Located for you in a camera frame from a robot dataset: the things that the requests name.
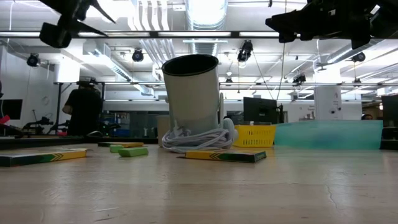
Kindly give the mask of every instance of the red object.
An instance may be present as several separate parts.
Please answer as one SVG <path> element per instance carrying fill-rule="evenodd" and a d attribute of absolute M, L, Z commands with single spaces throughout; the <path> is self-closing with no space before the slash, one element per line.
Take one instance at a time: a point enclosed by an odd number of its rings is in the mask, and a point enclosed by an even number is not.
<path fill-rule="evenodd" d="M 10 120 L 10 117 L 8 115 L 5 115 L 4 117 L 0 118 L 0 124 L 5 124 Z"/>

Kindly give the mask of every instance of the ceiling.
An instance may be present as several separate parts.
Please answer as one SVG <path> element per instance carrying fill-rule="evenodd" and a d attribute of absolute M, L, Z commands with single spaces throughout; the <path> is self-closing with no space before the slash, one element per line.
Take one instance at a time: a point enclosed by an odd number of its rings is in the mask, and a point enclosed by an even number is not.
<path fill-rule="evenodd" d="M 228 1 L 225 30 L 272 31 L 265 25 L 265 19 L 275 14 L 284 13 L 285 10 L 301 9 L 306 2 L 306 0 L 289 0 L 287 1 L 287 8 L 285 8 L 285 1 L 274 0 L 273 6 L 267 7 L 268 1 L 230 0 Z M 170 29 L 186 30 L 184 1 L 173 0 L 167 1 L 167 3 Z M 105 7 L 105 10 L 117 19 L 117 24 L 106 22 L 95 10 L 94 12 L 90 11 L 90 16 L 85 20 L 85 23 L 99 30 L 130 30 L 127 24 L 127 16 L 131 13 L 129 11 L 130 5 L 130 0 L 115 0 L 112 2 L 112 7 Z M 38 1 L 16 1 L 14 4 L 13 1 L 0 1 L 0 30 L 9 30 L 10 28 L 11 6 L 11 30 L 40 30 L 43 22 L 56 24 L 59 18 L 56 12 L 51 11 Z M 150 22 L 150 1 L 148 15 Z M 291 82 L 292 78 L 298 75 L 298 73 L 291 73 L 291 71 L 305 62 L 307 62 L 306 69 L 301 72 L 306 74 L 307 81 L 311 81 L 314 71 L 312 62 L 309 60 L 314 60 L 318 55 L 332 54 L 350 44 L 348 40 L 331 39 L 320 40 L 319 42 L 317 40 L 308 42 L 296 40 L 284 45 L 280 44 L 277 39 L 253 39 L 254 54 L 247 61 L 245 67 L 242 66 L 238 69 L 236 53 L 242 46 L 244 39 L 226 40 L 228 43 L 220 44 L 217 56 L 220 61 L 218 73 L 222 82 L 227 77 L 227 72 L 232 73 L 234 82 L 255 82 L 260 80 L 261 75 L 268 82 L 280 82 L 281 77 L 283 82 Z M 94 76 L 99 80 L 114 81 L 114 73 L 110 69 L 101 63 L 90 60 L 90 57 L 83 54 L 81 45 L 84 41 L 84 39 L 75 40 L 66 49 L 66 52 L 72 54 L 74 58 L 77 58 L 76 61 L 83 65 L 81 75 Z M 101 44 L 108 44 L 112 50 L 112 58 L 129 71 L 136 80 L 155 81 L 151 75 L 153 62 L 147 54 L 144 54 L 142 62 L 134 63 L 131 59 L 134 49 L 142 48 L 138 39 L 101 39 L 97 41 Z M 172 42 L 177 56 L 189 54 L 189 44 L 184 44 L 183 39 L 173 39 Z M 32 47 L 46 47 L 39 39 L 11 39 L 10 43 L 21 56 L 28 56 Z M 352 82 L 355 76 L 369 74 L 396 63 L 394 60 L 398 56 L 398 52 L 395 51 L 395 49 L 398 49 L 397 46 L 398 40 L 384 40 L 380 44 L 366 49 L 364 53 L 367 59 L 362 63 L 357 63 L 355 69 L 353 69 L 353 62 L 342 61 L 337 65 L 340 68 L 342 81 Z M 62 53 L 54 52 L 40 55 L 45 60 L 57 63 L 60 54 Z M 391 70 L 373 76 L 366 82 L 383 82 L 395 76 L 395 70 Z"/>

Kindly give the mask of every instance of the person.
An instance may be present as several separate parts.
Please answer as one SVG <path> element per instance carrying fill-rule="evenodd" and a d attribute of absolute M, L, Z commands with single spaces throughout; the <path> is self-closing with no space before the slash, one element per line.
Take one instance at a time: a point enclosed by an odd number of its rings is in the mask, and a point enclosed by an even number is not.
<path fill-rule="evenodd" d="M 70 114 L 69 136 L 85 136 L 98 129 L 102 100 L 89 82 L 79 82 L 79 89 L 73 90 L 62 111 Z"/>
<path fill-rule="evenodd" d="M 364 115 L 362 115 L 362 118 L 361 118 L 361 119 L 362 119 L 362 120 L 373 119 L 373 116 L 370 115 L 370 114 L 364 114 Z"/>

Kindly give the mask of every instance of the white cylindrical container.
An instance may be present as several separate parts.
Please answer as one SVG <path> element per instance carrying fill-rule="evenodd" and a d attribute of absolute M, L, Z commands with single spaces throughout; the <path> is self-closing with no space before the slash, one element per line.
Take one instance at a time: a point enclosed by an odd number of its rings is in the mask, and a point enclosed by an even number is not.
<path fill-rule="evenodd" d="M 218 128 L 217 65 L 218 59 L 211 55 L 186 55 L 162 66 L 171 114 L 177 126 L 189 129 L 191 135 Z"/>

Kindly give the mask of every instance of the wooden table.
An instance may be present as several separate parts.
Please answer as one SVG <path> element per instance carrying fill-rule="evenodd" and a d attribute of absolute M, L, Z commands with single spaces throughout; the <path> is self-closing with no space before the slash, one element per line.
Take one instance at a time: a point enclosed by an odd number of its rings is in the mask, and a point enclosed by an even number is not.
<path fill-rule="evenodd" d="M 0 223 L 397 223 L 398 153 L 276 149 L 257 164 L 149 155 L 0 168 Z"/>

